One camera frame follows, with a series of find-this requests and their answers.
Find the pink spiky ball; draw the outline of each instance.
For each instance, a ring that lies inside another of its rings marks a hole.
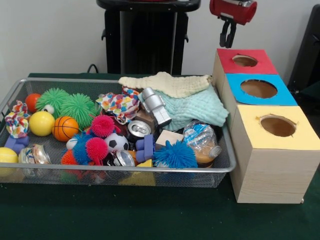
[[[94,137],[86,142],[85,150],[95,165],[102,166],[103,159],[108,154],[108,145],[102,138]]]

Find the light blue cloth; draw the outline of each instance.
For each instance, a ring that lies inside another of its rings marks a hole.
[[[162,97],[164,108],[172,118],[172,122],[164,127],[168,131],[183,129],[192,120],[222,127],[229,114],[211,85],[185,98],[173,98],[161,91],[155,92]]]

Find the yellow box top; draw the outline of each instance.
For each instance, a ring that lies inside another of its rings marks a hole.
[[[254,149],[320,150],[320,139],[299,106],[238,105]]]

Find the yellow ball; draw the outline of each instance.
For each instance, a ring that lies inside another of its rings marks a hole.
[[[16,164],[18,163],[18,155],[10,148],[0,147],[0,163]],[[0,177],[6,177],[14,171],[14,168],[0,167]]]
[[[51,134],[55,118],[47,111],[38,111],[31,115],[29,127],[34,135],[45,137]]]

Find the wire mesh tray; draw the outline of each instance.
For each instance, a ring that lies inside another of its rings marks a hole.
[[[99,94],[121,93],[122,86],[116,80],[27,78],[17,81],[0,104],[0,146],[9,137],[4,117],[16,100],[24,101],[29,94],[43,94],[50,88],[61,88],[69,94],[83,93],[92,100]],[[161,168],[61,165],[62,152],[66,147],[52,135],[38,137],[31,132],[29,146],[44,145],[52,164],[0,163],[0,183],[26,184],[74,184],[74,185],[132,185],[161,187],[216,188],[226,173],[236,166],[230,135],[226,126],[216,129],[222,153],[211,168]],[[1,176],[4,171],[11,171]]]

